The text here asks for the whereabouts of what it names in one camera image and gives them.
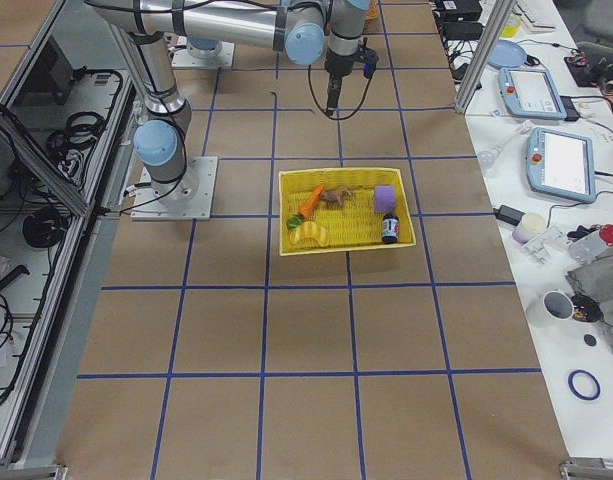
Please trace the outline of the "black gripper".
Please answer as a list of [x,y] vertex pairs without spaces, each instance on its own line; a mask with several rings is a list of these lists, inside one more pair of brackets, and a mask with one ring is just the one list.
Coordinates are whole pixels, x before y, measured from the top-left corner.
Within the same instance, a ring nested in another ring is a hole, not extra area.
[[332,49],[327,50],[324,62],[324,68],[329,74],[327,99],[324,109],[326,116],[332,116],[335,113],[341,95],[343,79],[351,74],[356,61],[356,53],[341,55]]

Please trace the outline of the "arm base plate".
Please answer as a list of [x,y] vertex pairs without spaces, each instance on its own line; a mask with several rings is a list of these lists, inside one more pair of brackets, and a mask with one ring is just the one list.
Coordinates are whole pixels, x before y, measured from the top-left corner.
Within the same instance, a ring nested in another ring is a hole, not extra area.
[[130,210],[130,217],[135,221],[209,220],[217,169],[216,156],[190,157],[181,183],[162,200],[156,193],[166,192],[163,185],[138,189],[138,207]]
[[235,45],[217,42],[213,49],[199,49],[191,44],[180,43],[172,56],[172,67],[177,70],[209,70],[231,68]]

